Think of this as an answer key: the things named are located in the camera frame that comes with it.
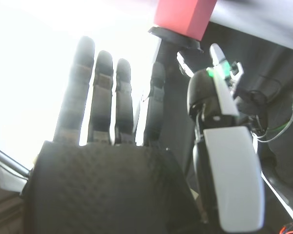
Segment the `white cable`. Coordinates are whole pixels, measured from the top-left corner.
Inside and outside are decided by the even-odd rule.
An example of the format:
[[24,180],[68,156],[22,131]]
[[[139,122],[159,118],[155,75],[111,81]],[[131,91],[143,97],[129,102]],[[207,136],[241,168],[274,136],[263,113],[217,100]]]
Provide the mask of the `white cable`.
[[259,142],[262,142],[262,143],[268,143],[268,142],[271,142],[275,139],[277,139],[279,136],[281,136],[290,126],[291,124],[293,123],[293,112],[292,112],[292,116],[287,124],[287,126],[285,126],[284,129],[282,129],[277,135],[275,135],[273,138],[269,139],[269,140],[259,140],[257,139]]

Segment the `textured surface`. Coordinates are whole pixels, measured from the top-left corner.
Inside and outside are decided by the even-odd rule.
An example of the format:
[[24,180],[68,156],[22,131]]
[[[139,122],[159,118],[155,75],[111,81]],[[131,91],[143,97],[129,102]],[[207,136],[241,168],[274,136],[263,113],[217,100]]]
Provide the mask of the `textured surface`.
[[46,142],[26,193],[26,234],[200,233],[168,151]]

